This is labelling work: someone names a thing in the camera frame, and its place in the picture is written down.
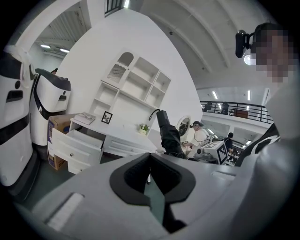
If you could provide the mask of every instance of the railing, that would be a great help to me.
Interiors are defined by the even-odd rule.
[[[123,8],[123,0],[106,0],[104,15],[108,16]]]
[[[272,124],[268,110],[261,105],[233,102],[201,101],[203,112],[218,113]]]

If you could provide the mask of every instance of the round mirror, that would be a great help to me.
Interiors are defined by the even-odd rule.
[[[187,132],[188,127],[189,127],[189,119],[185,118],[184,120],[182,120],[182,122],[179,125],[178,132],[180,137],[182,137]]]
[[[188,135],[189,125],[191,125],[191,117],[186,115],[183,116],[177,123],[176,129],[179,132],[180,140],[184,140],[185,136]]]

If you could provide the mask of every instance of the cap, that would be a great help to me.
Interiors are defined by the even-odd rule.
[[[199,121],[195,121],[195,122],[193,122],[193,124],[192,125],[195,125],[195,124],[198,124],[199,126],[201,126],[201,127],[203,127],[204,126],[204,124],[202,124],[201,122],[199,122]]]

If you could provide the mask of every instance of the cardboard box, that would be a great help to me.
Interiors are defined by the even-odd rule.
[[[67,134],[70,129],[71,121],[76,114],[58,115],[50,116],[48,120],[48,134],[47,134],[47,152],[48,152],[48,162],[56,170],[59,170],[66,161],[53,154],[52,148],[52,129],[55,128],[60,132]]]

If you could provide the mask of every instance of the picture frame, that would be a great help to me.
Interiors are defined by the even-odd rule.
[[[112,113],[105,111],[101,121],[106,123],[106,124],[109,124],[111,119],[112,119],[112,116],[113,116]]]

